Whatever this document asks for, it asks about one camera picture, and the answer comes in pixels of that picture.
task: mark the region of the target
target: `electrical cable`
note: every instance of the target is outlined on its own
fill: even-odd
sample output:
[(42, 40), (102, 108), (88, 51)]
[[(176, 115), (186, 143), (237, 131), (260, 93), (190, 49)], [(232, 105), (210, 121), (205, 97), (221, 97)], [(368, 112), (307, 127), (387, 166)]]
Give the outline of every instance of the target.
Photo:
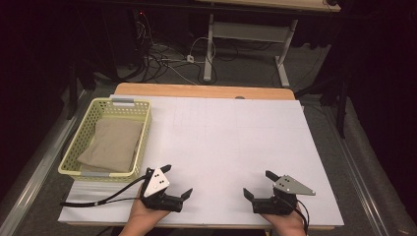
[(273, 87), (275, 87), (275, 88), (281, 88), (281, 86), (276, 86), (276, 85), (275, 85), (275, 82), (274, 82), (274, 80), (273, 80), (273, 77), (274, 77), (276, 74), (278, 74), (278, 71), (277, 71), (277, 70), (275, 70), (275, 71), (272, 73), (272, 75), (270, 76), (270, 81), (272, 82), (272, 86), (273, 86)]
[(295, 90), (301, 83), (303, 83), (305, 80), (306, 80), (306, 78), (307, 78), (307, 76), (309, 76), (310, 75), (310, 73), (312, 73), (313, 72), (313, 70), (316, 68), (316, 65), (317, 65), (317, 63), (319, 62), (319, 60), (320, 60), (320, 58), (322, 57), (322, 52), (323, 52), (323, 50), (322, 50), (322, 48), (320, 47), (320, 53), (319, 53), (319, 56), (317, 57), (317, 59), (316, 59), (316, 61), (315, 61), (315, 63), (313, 64), (313, 66), (312, 66), (312, 68), (310, 69), (310, 71), (309, 72), (307, 72), (304, 76), (303, 76), (303, 78), (301, 78), (301, 80), (300, 81), (298, 81), (297, 82), (297, 84), (295, 84), (295, 86), (292, 88), (293, 90)]
[(243, 47), (245, 49), (241, 49), (242, 51), (265, 51), (268, 48), (270, 48), (273, 44), (275, 44), (276, 42), (262, 42), (262, 44), (260, 46), (257, 47), (248, 47), (248, 46), (243, 46), (243, 44), (254, 44), (254, 43), (258, 43), (257, 41), (254, 40), (249, 40), (249, 41), (245, 41), (245, 40), (237, 40), (237, 44), (240, 44), (240, 47)]
[(194, 41), (194, 43), (193, 43), (193, 45), (191, 45), (191, 49), (190, 49), (190, 56), (191, 56), (191, 53), (193, 52), (193, 47), (194, 47), (194, 45), (196, 44), (196, 42), (198, 41), (198, 40), (200, 40), (200, 39), (206, 39), (207, 41), (210, 41), (211, 42), (211, 44), (212, 44), (212, 47), (214, 48), (214, 51), (213, 51), (213, 53), (212, 53), (212, 55), (211, 55), (211, 59), (209, 59), (207, 56), (207, 58), (209, 59), (209, 61), (210, 60), (212, 60), (213, 58), (214, 58), (214, 56), (215, 56), (215, 44), (214, 44), (214, 42), (211, 40), (211, 39), (209, 39), (208, 37), (199, 37), (199, 38), (197, 38), (195, 41)]
[(98, 232), (95, 236), (101, 236), (103, 233), (105, 233), (107, 230), (111, 229), (112, 226), (105, 227), (103, 230)]
[[(147, 82), (147, 81), (150, 81), (150, 80), (154, 80), (157, 77), (160, 77), (161, 75), (163, 75), (167, 71), (167, 70), (165, 70), (161, 75), (158, 75), (157, 76), (157, 73), (159, 73), (159, 71), (161, 70), (161, 68), (162, 68), (163, 65), (160, 64), (160, 62), (157, 60), (157, 58), (155, 56), (149, 54), (148, 57), (152, 57), (151, 60), (148, 59), (148, 62), (149, 62), (148, 63), (148, 68), (156, 69), (156, 72), (154, 74), (151, 74), (151, 77), (150, 78), (146, 78), (146, 75), (147, 74), (144, 74), (144, 78), (143, 78), (142, 82)], [(158, 67), (152, 67), (150, 65), (150, 62), (152, 62), (152, 61), (155, 61), (158, 64)]]
[(123, 199), (123, 200), (110, 201), (110, 200), (116, 198), (117, 196), (119, 196), (121, 193), (125, 192), (127, 189), (129, 189), (130, 187), (132, 187), (133, 185), (135, 185), (139, 181), (145, 180), (145, 178), (146, 178), (146, 175), (143, 175), (143, 176), (139, 177), (138, 179), (134, 180), (133, 182), (131, 182), (130, 184), (126, 185), (123, 189), (119, 190), (114, 195), (112, 195), (112, 196), (110, 196), (106, 199), (97, 201), (97, 202), (91, 202), (91, 203), (67, 203), (67, 202), (62, 202), (60, 204), (60, 206), (62, 206), (62, 207), (97, 207), (97, 206), (106, 205), (106, 204), (110, 204), (110, 203), (115, 203), (115, 202), (119, 202), (119, 201), (130, 200), (130, 199)]
[(217, 53), (216, 58), (217, 58), (217, 60), (225, 61), (225, 62), (234, 61), (239, 56), (239, 49), (237, 48), (237, 46), (234, 43), (231, 43), (229, 40), (225, 39), (225, 41), (227, 41), (230, 45), (233, 46), (234, 50), (236, 51), (236, 54), (231, 59), (222, 59), (221, 57), (218, 56), (218, 53)]
[(148, 29), (149, 29), (150, 42), (152, 43), (152, 45), (155, 45), (155, 43), (153, 42), (153, 39), (152, 39), (152, 33), (151, 33), (151, 29), (150, 29), (150, 25), (149, 25), (147, 15), (144, 12), (141, 12), (141, 15), (144, 16), (145, 20), (147, 21), (147, 25), (148, 25)]
[(300, 217), (303, 219), (303, 222), (304, 222), (304, 232), (307, 235), (307, 232), (309, 230), (309, 225), (310, 225), (310, 215), (309, 215), (309, 212), (307, 211), (306, 206), (303, 203), (301, 203), (299, 200), (297, 200), (297, 202), (300, 203), (303, 206), (303, 208), (305, 209), (305, 211), (307, 212), (307, 218), (306, 218), (306, 216), (304, 216), (304, 214), (297, 207), (292, 206), (292, 204), (290, 204), (287, 200), (285, 200), (285, 199), (279, 199), (279, 200), (282, 201), (283, 203), (285, 203), (286, 205), (288, 205), (289, 207), (293, 208), (294, 211), (298, 215), (300, 215)]
[(150, 78), (148, 78), (147, 80), (146, 80), (146, 82), (147, 81), (151, 81), (151, 80), (154, 80), (154, 81), (156, 81), (158, 84), (159, 84), (159, 81), (157, 80), (157, 78), (159, 78), (159, 77), (161, 77), (161, 76), (163, 76), (167, 71), (168, 71), (168, 68), (167, 67), (164, 67), (165, 68), (165, 71), (163, 71), (161, 74), (157, 74), (159, 71), (160, 71), (160, 68), (156, 71), (156, 73), (155, 74), (153, 74), (153, 75), (151, 75), (151, 77)]
[(146, 81), (148, 81), (148, 80), (151, 80), (151, 79), (147, 79), (147, 74), (149, 73), (149, 68), (152, 68), (152, 66), (150, 65), (150, 62), (151, 62), (153, 59), (149, 60), (150, 55), (149, 55), (148, 53), (147, 53), (146, 58), (147, 58), (146, 70), (145, 70), (145, 72), (144, 72), (144, 74), (143, 74), (143, 76), (142, 76), (141, 83), (144, 83), (144, 82), (146, 82)]
[(125, 198), (125, 199), (118, 199), (118, 200), (112, 200), (112, 201), (108, 201), (108, 204), (112, 204), (112, 203), (117, 203), (117, 202), (122, 202), (122, 201), (128, 201), (128, 200), (139, 200), (140, 198)]
[(183, 75), (181, 75), (177, 70), (175, 70), (173, 67), (171, 67), (171, 66), (169, 66), (168, 64), (166, 64), (166, 66), (169, 68), (169, 69), (171, 69), (171, 70), (173, 70), (178, 76), (180, 76), (182, 79), (184, 79), (185, 81), (187, 81), (188, 83), (190, 83), (190, 84), (192, 84), (192, 85), (194, 85), (194, 86), (196, 86), (197, 84), (196, 83), (194, 83), (194, 82), (192, 82), (192, 81), (190, 81), (190, 80), (188, 80), (187, 78), (185, 78)]
[(193, 66), (193, 65), (199, 68), (199, 73), (197, 74), (197, 80), (198, 80), (202, 72), (202, 67), (199, 64), (187, 63), (187, 64), (178, 65), (178, 66), (173, 66), (173, 68), (178, 68), (178, 67), (183, 67), (183, 66)]
[(169, 57), (167, 55), (163, 54), (164, 51), (159, 51), (159, 50), (154, 49), (154, 48), (151, 48), (149, 51), (154, 51), (155, 53), (157, 53), (159, 55), (159, 57), (160, 57), (159, 61), (187, 62), (186, 61), (186, 57), (182, 53), (180, 53), (180, 52), (178, 52), (175, 49), (170, 48), (170, 47), (168, 47), (166, 50), (169, 50), (169, 49), (172, 49), (176, 53), (180, 54), (181, 55), (181, 58), (180, 59), (169, 59)]
[(174, 48), (170, 47), (169, 45), (155, 44), (154, 46), (166, 47), (166, 49), (164, 51), (159, 51), (159, 52), (165, 52), (167, 50), (172, 50), (172, 51), (180, 54), (184, 59), (186, 58), (186, 56), (184, 54), (182, 54), (181, 52), (175, 50)]

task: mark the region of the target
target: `human hand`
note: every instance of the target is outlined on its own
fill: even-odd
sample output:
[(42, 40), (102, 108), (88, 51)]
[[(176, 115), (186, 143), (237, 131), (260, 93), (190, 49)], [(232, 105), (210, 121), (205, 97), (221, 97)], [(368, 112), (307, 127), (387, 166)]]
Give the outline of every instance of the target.
[[(139, 188), (137, 198), (140, 196), (141, 188)], [(141, 200), (136, 199), (133, 201), (129, 220), (119, 236), (144, 236), (169, 213), (170, 211), (166, 210), (149, 209)]]
[(306, 236), (303, 218), (293, 210), (288, 215), (261, 214), (280, 236)]

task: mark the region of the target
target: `yellow basket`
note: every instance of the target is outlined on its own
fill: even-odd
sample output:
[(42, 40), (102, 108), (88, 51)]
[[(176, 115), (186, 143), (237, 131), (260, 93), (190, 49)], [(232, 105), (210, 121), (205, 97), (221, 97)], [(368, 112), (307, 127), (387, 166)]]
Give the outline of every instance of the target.
[[(77, 158), (89, 147), (94, 139), (95, 123), (101, 118), (127, 118), (144, 122), (131, 171), (128, 173), (102, 173), (81, 171)], [(58, 172), (69, 175), (75, 180), (102, 182), (132, 182), (139, 177), (142, 159), (147, 144), (151, 122), (150, 102), (124, 98), (96, 98), (81, 122), (75, 137), (72, 139)]]

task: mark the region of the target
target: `white board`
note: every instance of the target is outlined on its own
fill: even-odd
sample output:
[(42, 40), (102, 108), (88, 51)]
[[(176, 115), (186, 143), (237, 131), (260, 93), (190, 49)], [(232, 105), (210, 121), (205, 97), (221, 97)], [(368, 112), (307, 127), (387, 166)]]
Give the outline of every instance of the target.
[[(180, 213), (172, 212), (159, 225), (184, 227), (264, 227), (243, 196), (272, 195), (270, 170), (290, 175), (314, 190), (298, 196), (307, 207), (311, 226), (340, 226), (343, 220), (328, 177), (297, 100), (252, 100), (159, 96), (150, 101), (152, 122), (141, 175), (147, 167), (171, 164), (165, 173), (166, 193), (180, 196), (193, 188)], [(76, 181), (68, 202), (104, 199), (126, 184)], [(135, 185), (120, 198), (134, 197)], [(90, 208), (63, 207), (59, 221), (68, 223), (124, 223), (131, 201)]]

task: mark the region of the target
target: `beige cloth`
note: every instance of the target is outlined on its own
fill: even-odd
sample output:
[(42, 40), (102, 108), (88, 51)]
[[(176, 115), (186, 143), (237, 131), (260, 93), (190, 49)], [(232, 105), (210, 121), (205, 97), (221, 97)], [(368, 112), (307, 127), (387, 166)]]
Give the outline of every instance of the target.
[(104, 171), (95, 169), (99, 168), (110, 172), (130, 172), (143, 126), (140, 121), (128, 119), (98, 120), (94, 141), (78, 158), (84, 171)]

